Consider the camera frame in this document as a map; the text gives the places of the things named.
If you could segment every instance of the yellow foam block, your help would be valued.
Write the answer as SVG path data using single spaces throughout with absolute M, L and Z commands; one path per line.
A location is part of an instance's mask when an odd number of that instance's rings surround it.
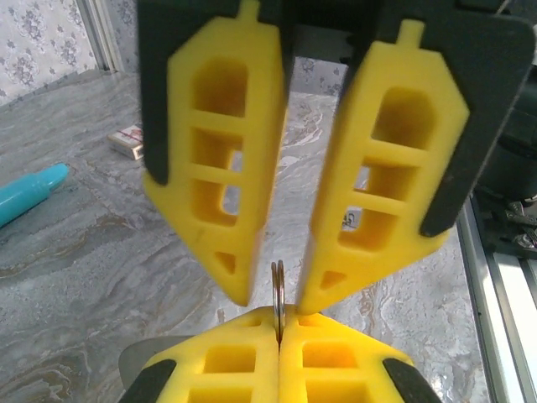
M 326 308 L 437 250 L 447 233 L 420 224 L 450 161 L 468 107 L 424 24 L 403 21 L 396 44 L 373 42 L 334 122 L 310 221 L 297 305 Z M 368 169 L 365 189 L 355 188 Z M 341 221 L 362 209 L 357 229 Z
M 286 95 L 277 27 L 243 0 L 169 58 L 169 183 L 149 198 L 218 285 L 247 305 L 274 186 Z M 233 170 L 235 153 L 242 166 Z M 238 212 L 222 206 L 227 189 Z
M 403 403 L 383 361 L 412 364 L 405 354 L 294 306 L 286 323 L 278 346 L 266 306 L 158 353 L 145 368 L 176 366 L 157 403 Z
M 278 402 L 274 310 L 259 308 L 152 357 L 177 363 L 158 403 Z
M 321 314 L 288 306 L 279 352 L 279 403 L 403 403 L 383 360 L 409 357 Z

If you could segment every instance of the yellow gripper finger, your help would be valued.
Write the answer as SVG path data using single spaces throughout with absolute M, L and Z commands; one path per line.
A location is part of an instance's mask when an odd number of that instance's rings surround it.
M 404 353 L 321 314 L 287 312 L 279 403 L 404 403 L 383 364 L 412 364 Z
M 420 235 L 468 118 L 438 52 L 420 48 L 424 24 L 405 20 L 397 43 L 373 42 L 341 100 L 310 221 L 298 311 L 311 314 L 437 250 Z M 355 187 L 368 170 L 365 189 Z M 341 221 L 361 210 L 357 228 Z
M 237 304 L 248 304 L 263 241 L 287 96 L 279 29 L 259 2 L 216 17 L 169 58 L 169 179 L 144 188 L 171 227 Z M 232 166 L 234 155 L 242 154 Z M 237 196 L 238 210 L 224 209 Z

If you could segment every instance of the gray marble surface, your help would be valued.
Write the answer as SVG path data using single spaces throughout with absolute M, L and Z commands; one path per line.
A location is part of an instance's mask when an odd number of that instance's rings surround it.
M 0 229 L 0 401 L 115 402 L 130 343 L 190 335 L 289 300 L 336 99 L 293 93 L 253 302 L 234 306 L 155 211 L 142 165 L 105 136 L 138 121 L 138 79 L 95 75 L 0 111 L 0 185 L 65 162 L 48 201 Z M 445 402 L 487 402 L 455 232 L 436 254 L 324 312 L 405 351 Z

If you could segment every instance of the wall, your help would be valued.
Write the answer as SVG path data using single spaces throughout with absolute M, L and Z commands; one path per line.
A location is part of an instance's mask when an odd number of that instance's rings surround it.
M 0 105 L 95 67 L 76 0 L 0 0 Z

